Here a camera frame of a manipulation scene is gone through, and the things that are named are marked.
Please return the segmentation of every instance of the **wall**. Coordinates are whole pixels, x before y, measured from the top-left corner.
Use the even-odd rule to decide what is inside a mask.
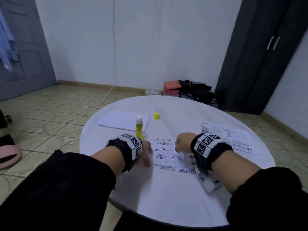
[[[242,0],[36,0],[57,79],[162,89],[190,79],[215,89]]]
[[[277,85],[265,112],[308,138],[308,31]]]

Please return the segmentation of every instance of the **tabletop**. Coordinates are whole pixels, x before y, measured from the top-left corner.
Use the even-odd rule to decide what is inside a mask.
[[[258,155],[235,150],[261,168],[275,166],[265,144],[243,123],[211,106],[170,96],[138,96],[111,103],[96,112],[84,126],[80,137],[80,153],[92,155],[105,147],[114,136],[130,131],[98,126],[98,120],[110,110],[148,114],[151,116],[143,138],[176,139],[183,132],[199,133],[200,121],[247,131]],[[153,118],[159,112],[160,119]],[[231,195],[224,187],[209,195],[195,174],[147,168],[135,165],[117,178],[109,200],[144,217],[184,227],[227,225],[226,211]]]

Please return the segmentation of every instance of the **gray door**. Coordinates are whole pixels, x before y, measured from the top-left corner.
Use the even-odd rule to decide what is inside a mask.
[[[13,72],[0,60],[0,101],[56,84],[35,0],[0,0],[0,7],[20,60]]]

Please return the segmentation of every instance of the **hanging clothing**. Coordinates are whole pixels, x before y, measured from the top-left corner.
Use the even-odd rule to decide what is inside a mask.
[[[18,50],[15,48],[16,40],[7,25],[0,9],[0,58],[4,67],[12,72],[11,62],[19,64]]]

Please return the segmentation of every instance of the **pink slipper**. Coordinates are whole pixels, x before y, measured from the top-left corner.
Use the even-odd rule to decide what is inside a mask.
[[[22,152],[16,145],[0,147],[0,169],[15,164],[22,157]]]

